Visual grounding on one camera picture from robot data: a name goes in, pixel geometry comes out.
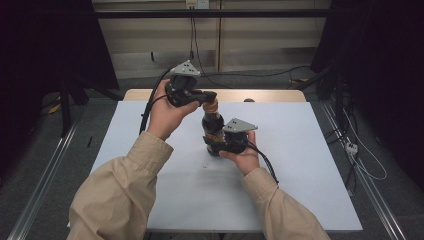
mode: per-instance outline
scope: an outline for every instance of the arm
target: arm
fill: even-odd
[[[255,132],[248,132],[256,145]],[[259,166],[258,153],[247,148],[240,154],[221,151],[245,176],[248,191],[255,200],[266,239],[329,239],[316,217],[302,204],[278,189],[272,176]]]
[[[164,80],[155,99],[165,95]],[[140,239],[156,198],[157,174],[172,153],[165,143],[198,102],[175,108],[167,98],[154,104],[149,127],[125,157],[95,170],[77,191],[68,239]]]

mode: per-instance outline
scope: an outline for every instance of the gray carpet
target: gray carpet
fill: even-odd
[[[244,74],[270,74],[281,71],[250,71]],[[295,70],[291,74],[292,79],[309,78],[313,74],[307,69]],[[213,76],[213,81],[233,88],[252,89],[285,89],[290,85],[288,73],[269,77],[248,77],[237,75]],[[131,88],[151,88],[155,78],[121,80],[120,93]],[[200,78],[199,88],[221,88],[209,82],[206,78]],[[87,106],[71,107],[73,115],[83,111],[75,135],[69,145],[62,164],[59,166],[54,182],[34,219],[28,232],[27,239],[65,239],[68,233],[68,209],[73,195],[89,174],[97,152],[102,144],[109,122],[114,114],[116,102],[106,99],[94,91],[88,91],[90,102]],[[323,133],[332,130],[327,117],[318,101],[314,88],[304,91],[307,100],[311,103]],[[389,149],[376,140],[376,134],[368,125],[358,109],[355,111],[358,119],[358,128],[361,140],[373,151],[385,166],[388,177],[382,181],[375,181],[378,189],[383,194],[388,205],[398,219],[408,239],[424,239],[424,194],[400,170],[393,159]],[[0,189],[0,239],[9,236],[20,212],[27,203],[32,191],[50,160],[53,151],[59,141],[61,133],[61,114],[40,116],[31,141],[27,144],[16,164],[10,169],[3,180]],[[346,158],[341,145],[336,142],[329,145],[337,167],[343,179],[346,179],[350,163]],[[370,173],[381,175],[381,168],[375,161],[360,148],[360,157]],[[358,213],[364,230],[354,233],[330,233],[332,239],[390,239],[371,204],[367,193],[358,181],[352,202]]]

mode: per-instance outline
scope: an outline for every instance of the brown bottle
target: brown bottle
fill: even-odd
[[[211,103],[203,103],[203,110],[205,110],[205,115],[202,119],[202,127],[205,137],[213,142],[223,142],[224,132],[222,128],[224,127],[224,118],[218,112],[218,100],[215,98]],[[207,146],[207,150],[212,156],[219,156],[218,151],[214,150],[211,145]]]

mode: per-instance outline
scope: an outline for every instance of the sleeve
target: sleeve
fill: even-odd
[[[245,183],[258,206],[267,240],[330,239],[315,215],[278,189],[264,168],[247,174]]]
[[[68,239],[140,239],[156,199],[157,174],[173,149],[143,132],[126,157],[95,170],[75,194]]]

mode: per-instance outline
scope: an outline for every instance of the white cable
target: white cable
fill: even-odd
[[[365,172],[368,176],[370,176],[371,178],[374,178],[374,179],[376,179],[376,180],[384,180],[384,179],[386,179],[387,178],[387,171],[386,171],[386,169],[384,168],[384,166],[383,166],[383,164],[380,162],[380,160],[378,160],[378,158],[365,146],[365,144],[361,141],[361,139],[358,137],[358,135],[356,134],[356,132],[355,132],[355,128],[353,127],[353,125],[352,125],[352,122],[350,121],[350,119],[349,119],[349,116],[347,115],[347,113],[346,113],[346,111],[343,109],[343,113],[346,115],[346,118],[347,118],[347,121],[349,122],[349,125],[350,125],[350,127],[351,127],[351,129],[352,129],[352,132],[353,132],[353,134],[355,135],[355,137],[356,137],[356,139],[358,139],[358,141],[359,141],[359,143],[371,154],[371,156],[377,161],[377,163],[381,166],[381,168],[383,169],[383,171],[384,171],[384,177],[382,177],[382,178],[379,178],[379,177],[376,177],[376,176],[374,176],[374,175],[372,175],[371,173],[369,173],[364,167],[362,167],[358,162],[356,162],[356,160],[355,160],[355,157],[353,156],[353,154],[352,153],[349,153],[351,156],[352,156],[352,159],[353,159],[353,161],[356,163],[356,165],[358,166],[358,168],[359,169],[361,169],[363,172]]]

